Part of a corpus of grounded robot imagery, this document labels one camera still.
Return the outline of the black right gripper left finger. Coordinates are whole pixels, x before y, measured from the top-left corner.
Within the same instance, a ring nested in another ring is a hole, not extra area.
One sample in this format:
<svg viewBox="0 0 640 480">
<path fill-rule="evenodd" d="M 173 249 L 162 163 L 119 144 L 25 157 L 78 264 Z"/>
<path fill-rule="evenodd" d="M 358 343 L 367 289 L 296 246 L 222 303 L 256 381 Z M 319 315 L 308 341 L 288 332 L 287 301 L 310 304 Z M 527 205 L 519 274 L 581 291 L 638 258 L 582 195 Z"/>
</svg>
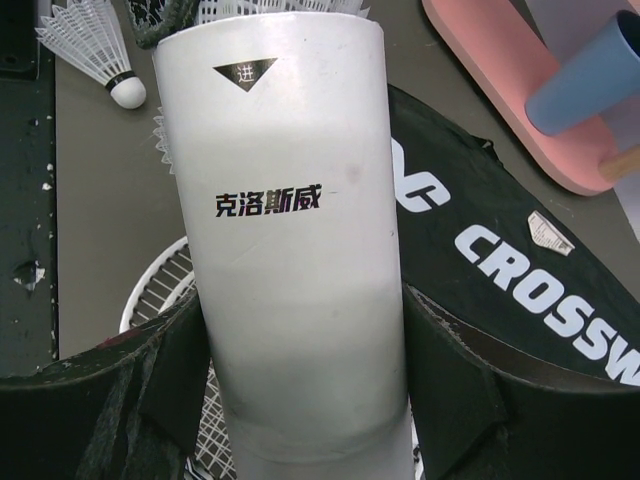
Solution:
<svg viewBox="0 0 640 480">
<path fill-rule="evenodd" d="M 2 378 L 2 478 L 183 478 L 209 361 L 191 292 L 90 350 Z"/>
</svg>

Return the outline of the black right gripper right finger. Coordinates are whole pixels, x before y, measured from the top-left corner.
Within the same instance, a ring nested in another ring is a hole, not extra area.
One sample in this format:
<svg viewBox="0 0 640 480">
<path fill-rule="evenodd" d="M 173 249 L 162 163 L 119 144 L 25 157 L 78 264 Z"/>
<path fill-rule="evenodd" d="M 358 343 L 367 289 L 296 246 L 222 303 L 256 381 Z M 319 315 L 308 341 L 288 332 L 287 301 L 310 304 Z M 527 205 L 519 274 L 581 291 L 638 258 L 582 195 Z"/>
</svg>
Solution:
<svg viewBox="0 0 640 480">
<path fill-rule="evenodd" d="M 413 286 L 403 299 L 427 478 L 638 478 L 638 388 L 517 350 Z"/>
</svg>

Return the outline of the white shuttlecock tube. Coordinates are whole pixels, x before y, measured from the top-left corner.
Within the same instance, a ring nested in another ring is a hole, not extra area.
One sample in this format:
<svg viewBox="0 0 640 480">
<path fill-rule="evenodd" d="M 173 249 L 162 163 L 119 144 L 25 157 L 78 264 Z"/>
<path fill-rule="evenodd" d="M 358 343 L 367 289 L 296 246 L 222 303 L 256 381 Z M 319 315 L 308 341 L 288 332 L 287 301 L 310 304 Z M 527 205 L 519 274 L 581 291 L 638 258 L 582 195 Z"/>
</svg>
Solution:
<svg viewBox="0 0 640 480">
<path fill-rule="evenodd" d="M 241 479 L 410 479 L 384 36 L 241 16 L 153 54 Z"/>
</svg>

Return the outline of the white shuttlecock bottom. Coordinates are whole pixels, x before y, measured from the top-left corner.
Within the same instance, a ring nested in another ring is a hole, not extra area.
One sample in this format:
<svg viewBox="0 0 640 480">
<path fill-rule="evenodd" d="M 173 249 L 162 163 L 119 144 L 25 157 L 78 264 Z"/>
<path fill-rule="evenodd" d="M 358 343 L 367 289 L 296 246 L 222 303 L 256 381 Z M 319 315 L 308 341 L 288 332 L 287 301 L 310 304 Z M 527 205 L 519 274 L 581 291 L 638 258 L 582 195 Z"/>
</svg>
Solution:
<svg viewBox="0 0 640 480">
<path fill-rule="evenodd" d="M 146 88 L 131 67 L 111 2 L 54 5 L 35 32 L 44 47 L 102 85 L 120 107 L 134 110 L 146 101 Z"/>
</svg>

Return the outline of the white shuttlecock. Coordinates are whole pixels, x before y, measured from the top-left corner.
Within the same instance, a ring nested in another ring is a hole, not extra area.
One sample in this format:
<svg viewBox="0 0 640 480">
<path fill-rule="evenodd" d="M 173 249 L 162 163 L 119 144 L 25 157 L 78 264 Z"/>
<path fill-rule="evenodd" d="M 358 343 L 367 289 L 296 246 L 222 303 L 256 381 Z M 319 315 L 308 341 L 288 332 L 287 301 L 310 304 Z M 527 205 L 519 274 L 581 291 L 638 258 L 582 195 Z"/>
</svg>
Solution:
<svg viewBox="0 0 640 480">
<path fill-rule="evenodd" d="M 146 101 L 146 88 L 131 67 L 111 2 L 54 5 L 35 32 L 44 47 L 102 85 L 120 107 L 134 110 Z"/>
<path fill-rule="evenodd" d="M 320 12 L 343 13 L 366 18 L 370 8 L 364 8 L 359 0 L 220 0 L 201 1 L 195 25 L 256 14 Z"/>
<path fill-rule="evenodd" d="M 169 140 L 164 125 L 164 112 L 162 107 L 157 108 L 158 114 L 153 117 L 156 124 L 152 133 L 157 139 L 155 148 L 162 154 L 161 163 L 169 167 L 169 174 L 174 175 L 174 164 L 170 151 Z"/>
</svg>

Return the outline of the white shuttlecock top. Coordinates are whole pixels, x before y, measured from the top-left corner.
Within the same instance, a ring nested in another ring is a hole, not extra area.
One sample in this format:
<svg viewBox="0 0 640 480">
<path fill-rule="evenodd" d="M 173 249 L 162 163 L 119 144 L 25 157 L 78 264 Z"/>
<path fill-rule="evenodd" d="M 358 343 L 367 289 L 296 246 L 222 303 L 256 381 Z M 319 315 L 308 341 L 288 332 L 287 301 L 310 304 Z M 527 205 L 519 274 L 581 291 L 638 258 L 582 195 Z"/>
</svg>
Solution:
<svg viewBox="0 0 640 480">
<path fill-rule="evenodd" d="M 220 0 L 201 1 L 195 25 L 256 14 L 320 12 L 343 13 L 366 18 L 370 8 L 364 8 L 359 0 Z"/>
</svg>

